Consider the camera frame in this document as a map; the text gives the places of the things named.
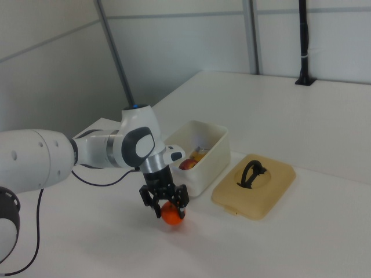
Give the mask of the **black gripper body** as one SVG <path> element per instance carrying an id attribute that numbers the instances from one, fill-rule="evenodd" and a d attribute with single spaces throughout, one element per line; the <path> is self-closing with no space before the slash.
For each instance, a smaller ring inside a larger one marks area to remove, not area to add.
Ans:
<path id="1" fill-rule="evenodd" d="M 144 173 L 143 176 L 146 181 L 146 184 L 141 188 L 143 200 L 151 200 L 150 194 L 161 200 L 171 200 L 173 198 L 175 185 L 169 166 L 155 173 Z"/>

